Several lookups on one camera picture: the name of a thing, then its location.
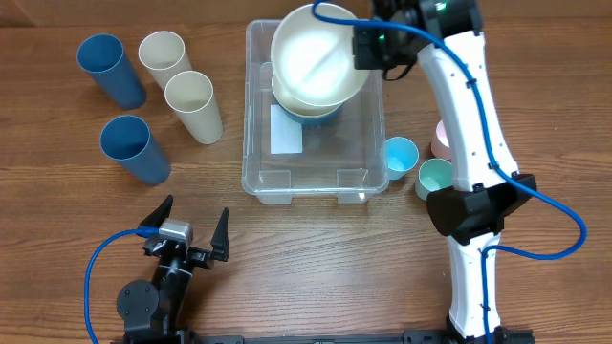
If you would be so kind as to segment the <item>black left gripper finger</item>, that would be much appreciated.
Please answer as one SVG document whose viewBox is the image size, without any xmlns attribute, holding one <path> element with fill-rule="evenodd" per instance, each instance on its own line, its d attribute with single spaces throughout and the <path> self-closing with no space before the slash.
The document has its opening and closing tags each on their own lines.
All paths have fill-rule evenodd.
<svg viewBox="0 0 612 344">
<path fill-rule="evenodd" d="M 229 209 L 224 208 L 211 238 L 212 255 L 215 260 L 227 262 L 230 257 Z"/>
<path fill-rule="evenodd" d="M 153 212 L 139 223 L 139 227 L 160 227 L 169 217 L 172 205 L 173 196 L 168 195 Z"/>
</svg>

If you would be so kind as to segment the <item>cream bowl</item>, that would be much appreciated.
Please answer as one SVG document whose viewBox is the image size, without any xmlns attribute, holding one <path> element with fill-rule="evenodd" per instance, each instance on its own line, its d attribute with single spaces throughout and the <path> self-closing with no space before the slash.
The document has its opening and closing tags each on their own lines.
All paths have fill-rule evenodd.
<svg viewBox="0 0 612 344">
<path fill-rule="evenodd" d="M 354 66 L 353 28 L 320 20 L 319 14 L 356 18 L 351 11 L 329 3 L 293 10 L 273 35 L 273 72 L 298 100 L 319 106 L 342 104 L 361 90 L 369 72 Z"/>
<path fill-rule="evenodd" d="M 280 82 L 276 73 L 272 76 L 272 90 L 279 105 L 292 114 L 302 117 L 322 117 L 337 111 L 341 105 L 319 106 L 309 105 L 295 98 Z"/>
</svg>

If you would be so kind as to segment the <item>light blue small cup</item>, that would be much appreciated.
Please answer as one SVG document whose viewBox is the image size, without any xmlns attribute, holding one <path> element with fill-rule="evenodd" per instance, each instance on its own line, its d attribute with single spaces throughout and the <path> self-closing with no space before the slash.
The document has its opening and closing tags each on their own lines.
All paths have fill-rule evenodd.
<svg viewBox="0 0 612 344">
<path fill-rule="evenodd" d="M 387 172 L 390 181 L 397 181 L 413 169 L 420 153 L 417 145 L 405 137 L 393 137 L 386 141 Z"/>
</svg>

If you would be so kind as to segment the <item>pink small cup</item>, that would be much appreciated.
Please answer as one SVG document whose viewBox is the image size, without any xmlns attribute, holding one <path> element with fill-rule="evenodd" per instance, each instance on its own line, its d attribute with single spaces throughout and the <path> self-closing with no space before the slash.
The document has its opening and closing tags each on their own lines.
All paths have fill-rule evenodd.
<svg viewBox="0 0 612 344">
<path fill-rule="evenodd" d="M 436 125 L 431 139 L 431 153 L 439 159 L 450 160 L 450 148 L 444 122 L 440 120 Z"/>
</svg>

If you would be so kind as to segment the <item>dark blue bowl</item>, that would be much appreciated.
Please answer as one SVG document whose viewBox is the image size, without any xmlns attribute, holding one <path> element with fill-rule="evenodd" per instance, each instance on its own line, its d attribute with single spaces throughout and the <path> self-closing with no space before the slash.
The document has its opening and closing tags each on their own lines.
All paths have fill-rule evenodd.
<svg viewBox="0 0 612 344">
<path fill-rule="evenodd" d="M 302 116 L 298 115 L 294 112 L 289 111 L 282 105 L 278 105 L 278 107 L 283 111 L 283 113 L 292 121 L 297 122 L 302 125 L 320 125 L 327 123 L 333 120 L 341 111 L 341 105 L 333 109 L 332 111 L 318 115 L 318 116 Z"/>
</svg>

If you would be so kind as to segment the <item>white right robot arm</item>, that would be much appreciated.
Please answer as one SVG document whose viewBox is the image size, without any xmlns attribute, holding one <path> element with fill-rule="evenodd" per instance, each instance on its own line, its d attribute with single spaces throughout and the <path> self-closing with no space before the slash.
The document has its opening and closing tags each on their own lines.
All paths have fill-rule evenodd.
<svg viewBox="0 0 612 344">
<path fill-rule="evenodd" d="M 452 184 L 426 196 L 447 239 L 452 299 L 449 343 L 532 343 L 530 330 L 502 327 L 495 305 L 495 253 L 504 221 L 536 191 L 501 130 L 487 75 L 485 35 L 474 1 L 376 1 L 355 26 L 355 65 L 388 71 L 419 64 L 449 140 Z"/>
</svg>

